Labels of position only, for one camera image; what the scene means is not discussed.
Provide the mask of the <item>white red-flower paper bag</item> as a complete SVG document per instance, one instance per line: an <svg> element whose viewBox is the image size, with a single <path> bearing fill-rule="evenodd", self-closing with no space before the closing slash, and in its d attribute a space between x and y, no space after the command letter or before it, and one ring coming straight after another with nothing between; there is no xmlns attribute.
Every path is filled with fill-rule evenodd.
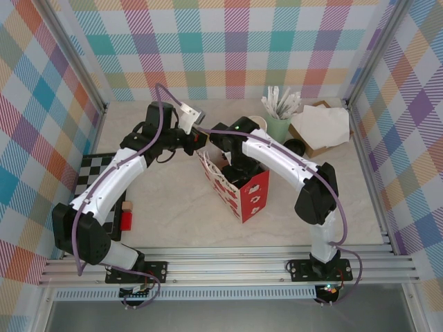
<svg viewBox="0 0 443 332"><path fill-rule="evenodd" d="M242 223L255 216L266 206L270 171L261 165L251 175L236 171L221 152L197 152L210 186L223 203Z"/></svg>

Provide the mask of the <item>black white checkerboard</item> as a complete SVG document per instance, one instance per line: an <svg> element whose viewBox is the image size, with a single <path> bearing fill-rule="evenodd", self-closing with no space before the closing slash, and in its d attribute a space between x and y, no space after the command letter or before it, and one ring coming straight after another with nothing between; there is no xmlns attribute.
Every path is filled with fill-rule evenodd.
<svg viewBox="0 0 443 332"><path fill-rule="evenodd" d="M97 177L105 171L114 156L115 153L89 154L83 156L73 198L76 199L88 189L90 185L92 185ZM105 219L105 223L103 224L103 228L114 241L121 240L122 230L120 227L124 201L126 201L126 192L123 192L120 198L111 207L110 212Z"/></svg>

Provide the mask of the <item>small circuit board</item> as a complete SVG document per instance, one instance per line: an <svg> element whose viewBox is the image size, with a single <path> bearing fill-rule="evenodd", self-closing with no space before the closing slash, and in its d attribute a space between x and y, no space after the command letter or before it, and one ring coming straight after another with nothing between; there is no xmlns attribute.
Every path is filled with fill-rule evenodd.
<svg viewBox="0 0 443 332"><path fill-rule="evenodd" d="M127 297L128 299L147 299L151 295L150 288L144 288L142 286L129 286L122 287L119 289L118 296L123 299Z"/></svg>

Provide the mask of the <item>grey metal panel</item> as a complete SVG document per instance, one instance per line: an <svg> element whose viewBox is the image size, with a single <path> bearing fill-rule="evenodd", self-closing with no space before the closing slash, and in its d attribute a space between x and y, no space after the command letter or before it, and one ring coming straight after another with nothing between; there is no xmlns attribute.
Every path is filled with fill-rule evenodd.
<svg viewBox="0 0 443 332"><path fill-rule="evenodd" d="M44 332L415 332L393 313L357 304L298 301L157 302L125 310L117 302L56 302Z"/></svg>

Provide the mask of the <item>black cup lid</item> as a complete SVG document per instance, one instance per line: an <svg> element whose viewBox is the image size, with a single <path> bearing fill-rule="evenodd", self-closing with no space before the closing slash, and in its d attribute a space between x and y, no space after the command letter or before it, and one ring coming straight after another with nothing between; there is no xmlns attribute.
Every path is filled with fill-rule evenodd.
<svg viewBox="0 0 443 332"><path fill-rule="evenodd" d="M289 139L284 142L283 146L300 157L303 157L305 155L306 146L304 142L299 139Z"/></svg>

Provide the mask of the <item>circuit board with lights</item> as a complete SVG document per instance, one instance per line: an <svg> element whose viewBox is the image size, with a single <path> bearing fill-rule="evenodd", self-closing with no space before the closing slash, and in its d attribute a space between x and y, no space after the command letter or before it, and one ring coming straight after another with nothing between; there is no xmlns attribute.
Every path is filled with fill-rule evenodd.
<svg viewBox="0 0 443 332"><path fill-rule="evenodd" d="M335 302L338 299L341 286L326 284L322 286L316 286L316 298L315 300L321 304L329 304Z"/></svg>

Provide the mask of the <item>wide grooved aluminium rail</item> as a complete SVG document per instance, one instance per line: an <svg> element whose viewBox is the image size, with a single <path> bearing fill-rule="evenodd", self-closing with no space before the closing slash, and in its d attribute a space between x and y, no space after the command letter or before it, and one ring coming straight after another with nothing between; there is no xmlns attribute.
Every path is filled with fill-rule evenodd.
<svg viewBox="0 0 443 332"><path fill-rule="evenodd" d="M303 259L309 246L232 247L232 248L144 248L148 261L166 261L168 286L263 286L288 284L285 264ZM346 246L342 257L349 259L353 275L362 267L363 284L402 284L419 281L409 256L395 255L382 245ZM49 260L39 284L43 287L104 286L105 268L87 266L81 276L72 256Z"/></svg>

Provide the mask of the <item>stack of paper cups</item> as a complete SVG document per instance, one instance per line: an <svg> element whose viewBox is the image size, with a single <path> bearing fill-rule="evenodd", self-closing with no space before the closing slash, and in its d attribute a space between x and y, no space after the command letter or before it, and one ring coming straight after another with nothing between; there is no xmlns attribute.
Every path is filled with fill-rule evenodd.
<svg viewBox="0 0 443 332"><path fill-rule="evenodd" d="M267 122L261 116L249 116L250 120L254 121L263 131L267 132Z"/></svg>

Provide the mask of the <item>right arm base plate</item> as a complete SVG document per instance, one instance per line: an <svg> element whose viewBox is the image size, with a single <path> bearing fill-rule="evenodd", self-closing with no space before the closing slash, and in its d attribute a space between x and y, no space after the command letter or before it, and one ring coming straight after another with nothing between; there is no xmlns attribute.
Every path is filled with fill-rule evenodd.
<svg viewBox="0 0 443 332"><path fill-rule="evenodd" d="M353 280L348 259L330 261L326 264L312 262L310 259L288 261L292 282L348 282Z"/></svg>

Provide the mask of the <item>mint green straw holder cup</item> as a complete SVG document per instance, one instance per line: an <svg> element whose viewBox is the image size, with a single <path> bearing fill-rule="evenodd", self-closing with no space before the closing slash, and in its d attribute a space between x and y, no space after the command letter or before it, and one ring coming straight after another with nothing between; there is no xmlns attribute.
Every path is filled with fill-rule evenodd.
<svg viewBox="0 0 443 332"><path fill-rule="evenodd" d="M276 142L283 144L285 138L288 134L289 125L291 124L290 119L280 120L275 119L268 113L265 114L264 119L266 120L267 134L272 137Z"/></svg>

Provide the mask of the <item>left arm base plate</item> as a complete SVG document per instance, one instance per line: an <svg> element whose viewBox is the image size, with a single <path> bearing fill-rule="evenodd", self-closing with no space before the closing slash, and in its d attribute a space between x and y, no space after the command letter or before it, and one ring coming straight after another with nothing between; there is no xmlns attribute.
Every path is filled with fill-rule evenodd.
<svg viewBox="0 0 443 332"><path fill-rule="evenodd" d="M162 284L165 283L168 273L168 263L166 261L144 261L137 266L133 267L133 270L140 272L140 274L134 274L129 272L123 272L115 268L107 268L105 275L106 284L151 284L152 279L145 275L152 275L157 278Z"/></svg>

